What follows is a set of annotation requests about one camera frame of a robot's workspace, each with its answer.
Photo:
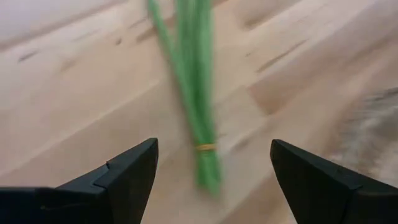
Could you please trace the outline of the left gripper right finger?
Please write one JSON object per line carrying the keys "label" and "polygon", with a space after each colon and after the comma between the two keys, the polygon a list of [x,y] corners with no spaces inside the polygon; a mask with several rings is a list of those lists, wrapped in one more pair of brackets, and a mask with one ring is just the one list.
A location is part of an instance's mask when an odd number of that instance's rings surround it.
{"label": "left gripper right finger", "polygon": [[297,224],[398,224],[398,188],[280,139],[270,157]]}

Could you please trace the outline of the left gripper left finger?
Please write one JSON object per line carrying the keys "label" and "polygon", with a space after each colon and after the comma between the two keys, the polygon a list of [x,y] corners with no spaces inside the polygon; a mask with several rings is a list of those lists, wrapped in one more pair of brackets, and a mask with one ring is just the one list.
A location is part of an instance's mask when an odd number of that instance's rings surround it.
{"label": "left gripper left finger", "polygon": [[73,224],[140,224],[158,165],[158,139],[149,138],[97,169],[58,187],[87,199]]}

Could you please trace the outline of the green onion bunch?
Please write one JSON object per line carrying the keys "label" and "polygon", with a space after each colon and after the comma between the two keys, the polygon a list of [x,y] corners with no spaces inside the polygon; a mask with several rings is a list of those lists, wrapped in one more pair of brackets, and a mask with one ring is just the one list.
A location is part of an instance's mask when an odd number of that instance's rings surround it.
{"label": "green onion bunch", "polygon": [[[212,0],[174,0],[176,39],[172,40],[155,0],[147,0],[153,24],[180,87],[195,147],[216,144],[212,109],[213,19]],[[221,190],[217,150],[197,151],[197,183],[213,195]]]}

